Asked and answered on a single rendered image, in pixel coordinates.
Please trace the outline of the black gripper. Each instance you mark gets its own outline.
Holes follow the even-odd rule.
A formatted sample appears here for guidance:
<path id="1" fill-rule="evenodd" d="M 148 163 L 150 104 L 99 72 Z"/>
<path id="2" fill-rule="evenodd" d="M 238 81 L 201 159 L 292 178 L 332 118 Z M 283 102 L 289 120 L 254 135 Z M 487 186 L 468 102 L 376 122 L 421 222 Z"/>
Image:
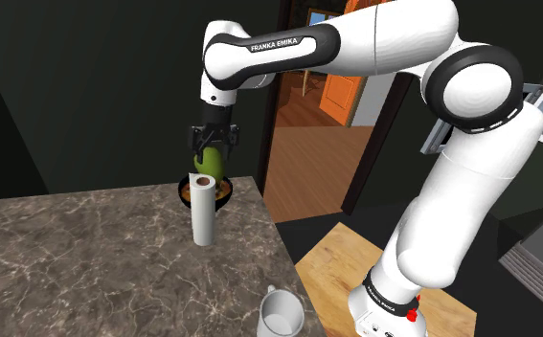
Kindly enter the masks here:
<path id="1" fill-rule="evenodd" d="M 190 145 L 197 162 L 203 161 L 203 152 L 210 141 L 222 141 L 223 160 L 227 162 L 233 148 L 239 143 L 239 127 L 232 124 L 233 106 L 204 103 L 200 125 L 191 127 Z"/>

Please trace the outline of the green mango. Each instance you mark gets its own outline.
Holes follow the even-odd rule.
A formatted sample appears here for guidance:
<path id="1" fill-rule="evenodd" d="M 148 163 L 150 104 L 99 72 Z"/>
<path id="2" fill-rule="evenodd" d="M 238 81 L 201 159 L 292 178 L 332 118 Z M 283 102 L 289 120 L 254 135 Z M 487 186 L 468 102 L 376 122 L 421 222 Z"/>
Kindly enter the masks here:
<path id="1" fill-rule="evenodd" d="M 213 176 L 215 180 L 222 179 L 225 174 L 222 154 L 214 146 L 205 147 L 202 156 L 195 155 L 193 162 L 199 173 Z"/>

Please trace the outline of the black bowl with orange inside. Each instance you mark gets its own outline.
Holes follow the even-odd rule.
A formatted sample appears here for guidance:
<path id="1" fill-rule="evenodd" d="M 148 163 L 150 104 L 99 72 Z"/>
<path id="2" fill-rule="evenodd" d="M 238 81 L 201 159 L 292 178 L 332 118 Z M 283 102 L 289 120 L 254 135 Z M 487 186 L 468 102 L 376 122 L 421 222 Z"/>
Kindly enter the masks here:
<path id="1" fill-rule="evenodd" d="M 224 207 L 230 200 L 233 194 L 233 183 L 231 180 L 224 176 L 220 187 L 215 192 L 215 209 L 219 211 Z M 191 207 L 191 197 L 190 197 L 190 177 L 185 176 L 178 184 L 178 196 L 180 201 L 188 208 Z"/>

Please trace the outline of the white paper towel roll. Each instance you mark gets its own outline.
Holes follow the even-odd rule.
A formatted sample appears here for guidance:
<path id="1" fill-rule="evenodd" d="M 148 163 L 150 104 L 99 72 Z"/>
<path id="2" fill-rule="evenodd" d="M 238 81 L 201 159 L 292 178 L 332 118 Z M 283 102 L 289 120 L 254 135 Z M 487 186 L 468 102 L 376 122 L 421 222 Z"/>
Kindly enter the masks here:
<path id="1" fill-rule="evenodd" d="M 192 238 L 196 245 L 212 245 L 215 236 L 215 179 L 190 173 Z"/>

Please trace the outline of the orange door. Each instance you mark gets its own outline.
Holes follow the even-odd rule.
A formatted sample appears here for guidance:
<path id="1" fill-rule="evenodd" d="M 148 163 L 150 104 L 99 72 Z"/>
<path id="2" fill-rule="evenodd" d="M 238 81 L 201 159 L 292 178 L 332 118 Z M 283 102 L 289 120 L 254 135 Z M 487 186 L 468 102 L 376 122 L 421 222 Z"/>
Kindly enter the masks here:
<path id="1" fill-rule="evenodd" d="M 339 124 L 350 127 L 362 77 L 327 75 L 319 108 Z"/>

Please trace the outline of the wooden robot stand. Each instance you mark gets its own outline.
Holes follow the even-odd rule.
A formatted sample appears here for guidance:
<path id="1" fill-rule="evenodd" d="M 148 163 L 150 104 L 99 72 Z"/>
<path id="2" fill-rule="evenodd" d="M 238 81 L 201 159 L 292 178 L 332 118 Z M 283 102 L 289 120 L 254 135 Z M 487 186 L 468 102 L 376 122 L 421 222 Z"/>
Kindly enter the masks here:
<path id="1" fill-rule="evenodd" d="M 337 223 L 296 264 L 328 337 L 359 337 L 349 312 L 348 295 L 381 253 L 363 236 Z M 474 337 L 477 314 L 444 291 L 421 290 L 419 309 L 429 337 Z"/>

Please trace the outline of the white mug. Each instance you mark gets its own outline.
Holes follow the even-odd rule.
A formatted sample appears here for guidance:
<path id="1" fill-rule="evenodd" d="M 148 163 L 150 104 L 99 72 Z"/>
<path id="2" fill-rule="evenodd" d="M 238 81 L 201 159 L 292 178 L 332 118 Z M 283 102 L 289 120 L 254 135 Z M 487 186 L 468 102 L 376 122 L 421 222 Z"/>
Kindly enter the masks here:
<path id="1" fill-rule="evenodd" d="M 269 284 L 260 303 L 256 337 L 296 337 L 304 322 L 305 311 L 299 298 Z"/>

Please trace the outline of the grey wall panel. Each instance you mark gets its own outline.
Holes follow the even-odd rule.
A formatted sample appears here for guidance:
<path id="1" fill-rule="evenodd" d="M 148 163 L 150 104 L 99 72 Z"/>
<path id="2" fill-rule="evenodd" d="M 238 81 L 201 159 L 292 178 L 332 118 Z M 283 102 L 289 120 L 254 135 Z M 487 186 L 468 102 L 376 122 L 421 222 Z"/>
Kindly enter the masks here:
<path id="1" fill-rule="evenodd" d="M 420 152 L 422 154 L 435 154 L 441 152 L 446 145 L 446 138 L 451 134 L 452 125 L 437 119 L 430 133 L 428 134 Z"/>

